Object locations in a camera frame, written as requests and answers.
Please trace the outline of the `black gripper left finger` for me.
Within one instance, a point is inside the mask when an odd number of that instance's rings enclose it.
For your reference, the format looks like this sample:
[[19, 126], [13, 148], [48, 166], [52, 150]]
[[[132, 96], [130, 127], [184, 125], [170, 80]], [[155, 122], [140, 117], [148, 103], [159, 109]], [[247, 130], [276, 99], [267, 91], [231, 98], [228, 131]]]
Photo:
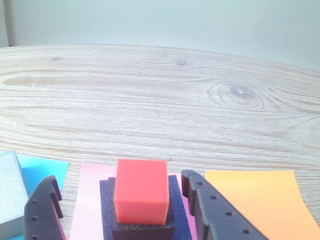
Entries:
[[45, 177], [32, 192], [24, 208], [23, 238], [25, 240], [64, 240], [60, 219], [62, 200], [55, 175]]

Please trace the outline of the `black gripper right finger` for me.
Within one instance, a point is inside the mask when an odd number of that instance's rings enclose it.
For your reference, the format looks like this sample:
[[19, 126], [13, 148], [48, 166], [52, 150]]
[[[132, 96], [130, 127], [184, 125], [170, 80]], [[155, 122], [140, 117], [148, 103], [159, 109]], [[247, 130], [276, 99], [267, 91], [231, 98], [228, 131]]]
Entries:
[[181, 183], [199, 240], [267, 239], [199, 173], [183, 170]]

